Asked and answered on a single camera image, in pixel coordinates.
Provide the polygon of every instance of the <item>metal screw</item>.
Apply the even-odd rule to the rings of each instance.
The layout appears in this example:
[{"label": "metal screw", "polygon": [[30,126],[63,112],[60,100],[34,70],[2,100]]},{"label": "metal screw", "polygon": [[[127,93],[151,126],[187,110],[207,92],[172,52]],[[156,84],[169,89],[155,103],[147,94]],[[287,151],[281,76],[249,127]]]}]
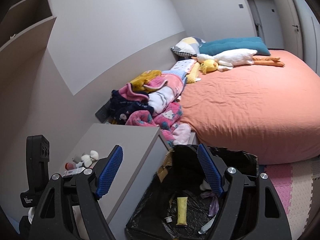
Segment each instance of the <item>metal screw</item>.
[{"label": "metal screw", "polygon": [[229,168],[228,168],[228,172],[231,173],[231,174],[236,173],[236,171],[237,171],[237,170],[236,170],[234,167],[229,167]]},{"label": "metal screw", "polygon": [[85,169],[83,173],[85,175],[90,175],[92,173],[92,169]]},{"label": "metal screw", "polygon": [[59,179],[59,177],[60,177],[60,174],[58,174],[58,173],[52,175],[53,180],[57,180],[57,179]]},{"label": "metal screw", "polygon": [[266,174],[266,173],[261,173],[261,174],[260,174],[260,177],[263,178],[263,179],[267,179],[267,178],[268,178],[268,174]]}]

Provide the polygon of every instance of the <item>plastic wrapper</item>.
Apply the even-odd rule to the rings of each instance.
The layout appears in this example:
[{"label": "plastic wrapper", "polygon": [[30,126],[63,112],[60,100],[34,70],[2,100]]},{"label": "plastic wrapper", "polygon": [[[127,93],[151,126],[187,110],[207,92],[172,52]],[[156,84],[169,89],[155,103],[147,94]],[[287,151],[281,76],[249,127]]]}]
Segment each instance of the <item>plastic wrapper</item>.
[{"label": "plastic wrapper", "polygon": [[[172,166],[162,182],[157,175],[143,195],[139,205],[127,223],[126,232],[132,240],[205,239],[199,230],[209,222],[208,216],[212,198],[202,198],[199,189],[204,173],[196,155],[197,146],[175,146],[172,152]],[[231,152],[224,148],[210,148],[214,155],[223,155],[229,161],[237,155],[232,166],[244,174],[255,176],[258,172],[257,159],[245,152]],[[188,197],[187,226],[177,227],[177,197]],[[218,199],[219,206],[223,199]],[[166,217],[172,216],[172,222],[166,223]]]}]

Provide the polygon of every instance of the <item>yellow tube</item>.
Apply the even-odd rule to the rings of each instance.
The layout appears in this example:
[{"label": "yellow tube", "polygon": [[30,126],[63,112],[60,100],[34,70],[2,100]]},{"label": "yellow tube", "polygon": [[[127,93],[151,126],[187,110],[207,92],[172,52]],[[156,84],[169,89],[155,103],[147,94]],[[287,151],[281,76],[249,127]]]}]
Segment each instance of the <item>yellow tube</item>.
[{"label": "yellow tube", "polygon": [[178,197],[178,220],[176,226],[187,226],[187,201],[188,197]]}]

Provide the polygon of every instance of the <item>bed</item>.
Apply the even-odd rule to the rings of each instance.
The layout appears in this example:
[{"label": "bed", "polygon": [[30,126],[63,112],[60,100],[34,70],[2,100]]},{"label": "bed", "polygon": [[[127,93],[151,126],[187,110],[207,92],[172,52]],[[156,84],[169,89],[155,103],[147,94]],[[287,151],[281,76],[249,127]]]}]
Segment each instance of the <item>bed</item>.
[{"label": "bed", "polygon": [[320,154],[320,78],[302,60],[271,50],[285,67],[246,65],[199,74],[180,104],[200,143],[244,150],[260,164]]}]

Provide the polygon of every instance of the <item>door handle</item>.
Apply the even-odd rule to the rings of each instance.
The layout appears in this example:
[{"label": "door handle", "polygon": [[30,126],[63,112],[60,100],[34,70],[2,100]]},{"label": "door handle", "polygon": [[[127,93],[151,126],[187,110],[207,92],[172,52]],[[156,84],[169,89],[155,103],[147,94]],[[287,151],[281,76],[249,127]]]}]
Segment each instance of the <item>door handle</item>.
[{"label": "door handle", "polygon": [[293,27],[297,28],[297,32],[299,32],[299,26],[298,25],[292,25]]}]

